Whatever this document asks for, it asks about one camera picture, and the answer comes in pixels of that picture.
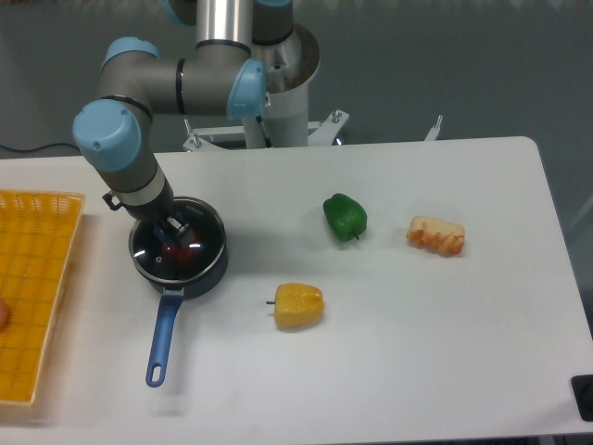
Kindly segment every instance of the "black object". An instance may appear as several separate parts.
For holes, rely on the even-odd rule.
[[[593,422],[593,375],[576,375],[571,384],[581,418]]]

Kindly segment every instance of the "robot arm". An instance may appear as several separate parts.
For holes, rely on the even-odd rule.
[[[171,215],[173,192],[147,146],[153,114],[255,118],[263,111],[266,75],[263,64],[250,58],[252,1],[170,6],[185,14],[196,11],[195,55],[163,59],[148,42],[132,37],[114,42],[103,62],[97,100],[75,118],[73,135],[110,187],[106,201],[112,209],[124,207],[186,245],[187,227]],[[114,205],[111,197],[120,203]]]

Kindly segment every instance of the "white table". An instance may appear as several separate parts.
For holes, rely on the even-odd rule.
[[[127,248],[132,218],[83,159],[0,162],[0,187],[87,195],[43,383],[0,409],[3,444],[320,444],[592,431],[573,375],[593,345],[535,144],[525,138],[158,156],[177,195],[226,224],[222,282],[180,309],[165,384],[145,369],[158,294]],[[323,201],[369,214],[332,239]],[[410,219],[461,223],[443,258]],[[278,331],[278,285],[324,292],[321,323]]]

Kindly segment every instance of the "pot handle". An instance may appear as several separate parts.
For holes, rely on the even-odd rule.
[[[151,388],[160,387],[165,381],[173,325],[182,302],[182,290],[165,290],[160,297],[155,334],[152,338],[148,368],[146,369],[146,384]]]

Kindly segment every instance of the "gray wall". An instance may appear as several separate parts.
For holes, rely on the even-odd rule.
[[[124,35],[185,57],[194,30],[169,22],[160,0],[56,0],[0,6],[0,144],[71,141],[94,98],[108,45]],[[310,117],[351,114],[349,143],[526,135],[540,147],[566,226],[593,193],[593,2],[562,0],[301,0],[296,18],[317,36],[322,67]],[[193,118],[194,126],[224,120]],[[177,150],[181,118],[155,119],[155,151]],[[36,156],[70,154],[48,150]],[[0,158],[17,156],[0,150]],[[570,246],[593,314],[593,230]],[[529,230],[517,222],[518,230]]]

